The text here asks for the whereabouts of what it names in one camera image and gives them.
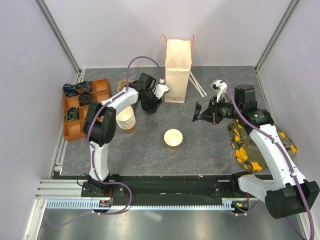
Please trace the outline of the brown paper coffee cup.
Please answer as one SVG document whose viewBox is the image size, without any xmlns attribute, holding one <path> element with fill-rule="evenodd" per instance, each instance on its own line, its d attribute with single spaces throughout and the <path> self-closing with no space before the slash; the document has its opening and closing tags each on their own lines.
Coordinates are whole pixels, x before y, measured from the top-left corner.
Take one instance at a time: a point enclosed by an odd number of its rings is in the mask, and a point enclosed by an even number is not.
<svg viewBox="0 0 320 240">
<path fill-rule="evenodd" d="M 178 129 L 169 129 L 165 132 L 164 142 L 170 150 L 176 150 L 179 148 L 183 141 L 183 134 Z"/>
</svg>

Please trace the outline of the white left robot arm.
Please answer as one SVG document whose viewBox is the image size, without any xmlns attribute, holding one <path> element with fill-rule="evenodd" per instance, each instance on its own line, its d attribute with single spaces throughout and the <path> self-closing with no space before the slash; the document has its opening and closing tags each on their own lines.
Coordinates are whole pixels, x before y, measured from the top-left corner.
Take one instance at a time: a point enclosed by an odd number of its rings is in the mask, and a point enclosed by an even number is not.
<svg viewBox="0 0 320 240">
<path fill-rule="evenodd" d="M 165 80 L 156 79 L 142 73 L 138 80 L 127 82 L 126 86 L 113 97 L 104 101 L 93 101 L 86 114 L 83 132 L 90 149 L 90 180 L 93 181 L 92 191 L 99 197 L 106 196 L 110 185 L 105 180 L 108 169 L 108 148 L 116 132 L 116 116 L 125 108 L 141 103 L 142 109 L 154 114 L 163 102 L 163 96 L 169 91 Z"/>
</svg>

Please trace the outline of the black plastic cup lid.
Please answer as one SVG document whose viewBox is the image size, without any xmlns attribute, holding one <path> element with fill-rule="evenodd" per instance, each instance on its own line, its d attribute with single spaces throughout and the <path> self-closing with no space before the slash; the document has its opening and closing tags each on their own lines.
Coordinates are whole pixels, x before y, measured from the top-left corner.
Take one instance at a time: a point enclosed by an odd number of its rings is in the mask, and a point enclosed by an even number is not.
<svg viewBox="0 0 320 240">
<path fill-rule="evenodd" d="M 195 109 L 194 109 L 194 113 L 193 113 L 193 117 L 192 117 L 192 122 L 196 122 L 198 120 L 202 120 L 203 117 L 201 115 L 201 109 L 202 109 L 202 105 L 199 104 L 199 102 L 197 101 L 195 104 Z"/>
</svg>

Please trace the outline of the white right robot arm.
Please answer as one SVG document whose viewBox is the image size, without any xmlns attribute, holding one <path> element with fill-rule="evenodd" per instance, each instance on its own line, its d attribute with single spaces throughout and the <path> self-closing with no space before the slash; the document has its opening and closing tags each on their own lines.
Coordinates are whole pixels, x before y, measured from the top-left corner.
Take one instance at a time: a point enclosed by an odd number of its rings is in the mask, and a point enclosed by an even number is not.
<svg viewBox="0 0 320 240">
<path fill-rule="evenodd" d="M 237 85 L 231 92 L 230 101 L 226 102 L 227 83 L 215 80 L 211 87 L 217 95 L 210 99 L 204 111 L 197 103 L 192 120 L 204 120 L 213 125 L 223 119 L 238 120 L 260 150 L 273 178 L 273 183 L 270 183 L 250 173 L 234 173 L 229 184 L 230 193 L 235 197 L 248 193 L 258 198 L 275 219 L 309 213 L 320 192 L 319 185 L 308 181 L 294 165 L 270 113 L 258 108 L 255 88 L 249 84 Z"/>
</svg>

